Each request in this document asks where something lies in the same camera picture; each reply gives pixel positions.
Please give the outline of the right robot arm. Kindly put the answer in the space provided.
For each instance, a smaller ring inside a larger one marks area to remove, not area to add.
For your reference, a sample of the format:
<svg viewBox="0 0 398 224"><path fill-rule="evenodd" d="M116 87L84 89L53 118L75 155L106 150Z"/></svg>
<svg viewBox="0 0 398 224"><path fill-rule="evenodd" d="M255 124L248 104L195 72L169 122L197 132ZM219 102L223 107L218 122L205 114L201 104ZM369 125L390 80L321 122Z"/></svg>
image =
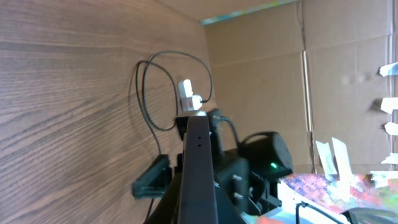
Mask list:
<svg viewBox="0 0 398 224"><path fill-rule="evenodd" d="M177 165L160 154L132 185L136 199L159 199L146 223L392 223L396 213L351 208L334 213L297 195L281 178L293 172L292 156L277 132L260 132L224 150L218 110L188 111L175 118L183 142Z"/></svg>

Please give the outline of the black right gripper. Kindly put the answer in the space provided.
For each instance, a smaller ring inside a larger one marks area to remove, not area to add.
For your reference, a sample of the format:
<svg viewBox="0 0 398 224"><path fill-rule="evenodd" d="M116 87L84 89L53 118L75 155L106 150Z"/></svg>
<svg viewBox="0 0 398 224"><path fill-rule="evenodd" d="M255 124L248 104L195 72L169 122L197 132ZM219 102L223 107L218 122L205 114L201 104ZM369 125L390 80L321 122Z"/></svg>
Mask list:
<svg viewBox="0 0 398 224"><path fill-rule="evenodd" d="M240 141L233 122L218 109L191 111L175 118L185 144L188 119L206 116L210 130L214 185L218 218L259 217L274 208L274 134L259 133L252 144ZM135 199L161 198L172 181L167 154L156 157L132 184Z"/></svg>

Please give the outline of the white power strip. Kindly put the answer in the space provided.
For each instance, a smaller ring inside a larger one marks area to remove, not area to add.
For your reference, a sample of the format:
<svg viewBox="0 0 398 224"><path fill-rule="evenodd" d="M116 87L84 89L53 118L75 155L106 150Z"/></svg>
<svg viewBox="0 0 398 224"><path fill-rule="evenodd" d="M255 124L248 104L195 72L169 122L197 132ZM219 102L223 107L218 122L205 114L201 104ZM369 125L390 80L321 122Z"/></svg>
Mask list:
<svg viewBox="0 0 398 224"><path fill-rule="evenodd" d="M189 99L192 95L194 95L191 81L189 79L179 81L178 90L180 93L180 103L182 106L182 111L194 111L191 110L189 106Z"/></svg>

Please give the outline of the blue Galaxy smartphone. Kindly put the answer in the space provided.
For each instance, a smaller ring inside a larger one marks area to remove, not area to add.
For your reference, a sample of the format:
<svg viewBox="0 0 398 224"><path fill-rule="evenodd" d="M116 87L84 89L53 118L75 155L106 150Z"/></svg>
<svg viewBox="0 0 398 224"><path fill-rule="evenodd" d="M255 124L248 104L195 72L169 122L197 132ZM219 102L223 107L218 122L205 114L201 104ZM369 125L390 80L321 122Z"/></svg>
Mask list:
<svg viewBox="0 0 398 224"><path fill-rule="evenodd" d="M217 224L218 213L206 116L191 116L185 133L178 223Z"/></svg>

